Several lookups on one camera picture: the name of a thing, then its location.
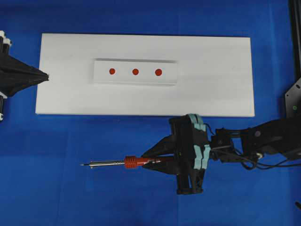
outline metal soldering iron shaft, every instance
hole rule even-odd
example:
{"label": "metal soldering iron shaft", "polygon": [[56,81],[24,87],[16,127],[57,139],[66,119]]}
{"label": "metal soldering iron shaft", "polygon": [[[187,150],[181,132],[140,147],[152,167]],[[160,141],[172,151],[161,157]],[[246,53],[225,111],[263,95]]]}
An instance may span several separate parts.
{"label": "metal soldering iron shaft", "polygon": [[90,163],[81,164],[81,166],[89,166],[91,168],[98,166],[118,166],[124,165],[124,161],[92,161]]}

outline blue surface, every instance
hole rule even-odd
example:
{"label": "blue surface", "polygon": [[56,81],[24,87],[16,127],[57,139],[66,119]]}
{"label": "blue surface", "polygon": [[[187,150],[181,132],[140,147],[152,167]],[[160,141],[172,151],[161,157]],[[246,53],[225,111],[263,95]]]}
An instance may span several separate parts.
{"label": "blue surface", "polygon": [[[283,116],[281,97],[294,81],[286,0],[3,0],[0,19],[14,42],[11,55],[35,67],[43,32],[251,37],[256,116],[204,118],[213,128],[246,128]],[[301,201],[300,169],[246,171],[210,161],[204,193],[177,196],[172,176],[78,165],[140,155],[168,135],[168,117],[43,116],[34,113],[35,99],[33,87],[6,103],[0,225],[300,224],[294,206]]]}

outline white board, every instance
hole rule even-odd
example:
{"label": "white board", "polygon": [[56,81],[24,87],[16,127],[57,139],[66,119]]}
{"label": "white board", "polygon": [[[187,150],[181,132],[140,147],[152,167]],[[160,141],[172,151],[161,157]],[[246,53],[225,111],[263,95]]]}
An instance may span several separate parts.
{"label": "white board", "polygon": [[[176,62],[172,86],[94,82],[96,60]],[[38,114],[254,116],[249,38],[43,34]]]}

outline red soldering iron handle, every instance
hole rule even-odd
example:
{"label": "red soldering iron handle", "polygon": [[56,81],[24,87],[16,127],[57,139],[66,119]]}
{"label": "red soldering iron handle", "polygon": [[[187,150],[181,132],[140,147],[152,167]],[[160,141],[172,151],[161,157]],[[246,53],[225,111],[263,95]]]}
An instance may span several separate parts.
{"label": "red soldering iron handle", "polygon": [[158,158],[137,158],[136,156],[127,156],[124,159],[124,165],[127,169],[143,166],[147,163],[157,163],[161,161],[170,161],[173,157],[158,157]]}

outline red dot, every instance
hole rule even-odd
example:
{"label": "red dot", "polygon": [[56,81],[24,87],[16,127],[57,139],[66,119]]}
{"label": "red dot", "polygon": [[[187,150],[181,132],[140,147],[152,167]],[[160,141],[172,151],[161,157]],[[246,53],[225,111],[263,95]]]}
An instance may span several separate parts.
{"label": "red dot", "polygon": [[135,68],[132,72],[133,72],[133,75],[139,74],[139,70],[137,68]]}
{"label": "red dot", "polygon": [[115,74],[115,69],[114,69],[114,68],[111,68],[111,69],[109,70],[109,73],[110,73],[110,74]]}
{"label": "red dot", "polygon": [[161,69],[157,69],[155,71],[156,76],[160,76],[162,74],[162,70]]}

